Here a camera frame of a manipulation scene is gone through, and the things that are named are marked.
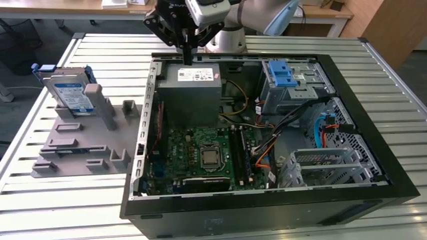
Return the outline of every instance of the cable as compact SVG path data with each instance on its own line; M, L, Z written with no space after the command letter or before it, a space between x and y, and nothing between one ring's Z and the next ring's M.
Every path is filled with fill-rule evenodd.
M327 125L324 128L330 129L330 128L339 128L339 127L341 127L341 125L331 124L331 125ZM327 132L326 131L322 132L322 147L323 148L327 147Z
M259 164L263 157L266 156L266 154L268 153L270 149L272 149L274 145L275 145L276 141L274 141L274 143L268 146L268 148L266 149L266 151L263 152L263 154L260 155L260 157L258 158L258 161L255 163L255 167L262 167L262 168L270 168L270 166L264 165L264 164Z
M327 133L326 131L322 132L322 147L327 147Z
M239 123L234 120L231 120L227 116L223 116L222 117L224 118L224 120L231 123L231 124L235 124L235 125L243 125L243 126L250 126L252 128L256 128L256 129L264 129L266 127L264 126L256 126L256 125L252 125L252 124L248 124L248 123Z
M43 89L43 87L38 87L38 86L11 86L11 87L7 87L6 89Z
M319 138L319 124L320 124L320 120L326 120L327 118L324 116L320 116L315 122L314 122L314 126L312 126L312 135L314 135L314 142L315 142L315 146L316 148L322 148L322 140Z
M304 8L303 8L300 5L298 5L298 7L299 7L300 10L302 10L300 29L304 30L304 29L306 29L306 24L307 24L306 11L304 11Z
M266 127L266 124L262 124L262 123L259 122L260 116L262 116L262 115L256 115L256 118L255 118L255 125L256 125L256 126L259 126L259 127Z
M248 97L247 97L246 91L243 91L242 87L234 81L227 80L227 82L231 83L239 89L239 91L242 92L242 94L244 96L244 106L239 111L220 113L219 115L222 115L222 116L236 115L236 114L242 113L247 109L247 106L248 106Z
M292 123L295 120L300 118L300 115L304 113L306 109L311 107L315 104L326 103L331 100L333 97L335 97L335 94L327 94L323 97L319 97L318 99L312 99L306 101L302 105L299 105L292 111L290 111L283 119L279 121L279 123L275 125L272 131L271 131L271 137L270 139L260 144L255 149L254 152L256 153L260 149L263 149L268 143L275 140L282 133L282 128L284 128L290 123Z

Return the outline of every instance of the floor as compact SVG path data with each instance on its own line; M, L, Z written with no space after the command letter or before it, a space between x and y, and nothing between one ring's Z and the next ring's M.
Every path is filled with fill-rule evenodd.
M108 34L150 34L142 21L98 20L91 25L88 20L66 20L66 29L59 29L54 20L34 21L43 46L36 50L36 56L43 64L52 64L60 60L64 49L74 33ZM415 51L398 70L407 85L427 104L427 51ZM42 85L32 75L16 76L0 63L0 83L11 88L15 95L14 102L0 102L0 141L12 141L40 93ZM7 145L0 144L0 157Z

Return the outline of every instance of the chip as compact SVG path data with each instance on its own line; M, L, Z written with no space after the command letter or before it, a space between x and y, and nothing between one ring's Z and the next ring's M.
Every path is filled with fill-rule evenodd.
M215 150L203 151L202 152L202 156L203 156L203 164L211 165L211 164L218 164L219 163L218 152Z
M218 144L206 144L200 146L200 167L214 170L222 166L222 149Z

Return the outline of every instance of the aluminum extrusion table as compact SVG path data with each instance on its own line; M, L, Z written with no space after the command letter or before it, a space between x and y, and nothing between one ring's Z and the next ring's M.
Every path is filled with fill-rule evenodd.
M358 39L248 36L252 53L328 54L390 144L421 197L347 225L248 232L203 239L427 239L427 108L369 43ZM112 104L143 102L151 53L175 52L154 35L87 34L72 39L59 66L90 64ZM55 122L44 88L0 162L0 238L146 239L119 218L124 174L32 178Z

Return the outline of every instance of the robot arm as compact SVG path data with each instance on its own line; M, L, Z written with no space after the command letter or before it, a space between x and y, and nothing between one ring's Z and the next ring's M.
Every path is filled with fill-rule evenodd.
M230 12L228 0L158 0L144 25L168 46L183 54L186 65L192 54L204 47L224 27Z
M198 47L204 47L224 28L226 18L228 22L235 19L236 24L248 25L246 27L256 30L267 24L274 30L263 32L276 35L291 21L298 2L299 0L158 0L155 9L146 16L144 25L168 46L176 47L183 54L184 64L192 65Z

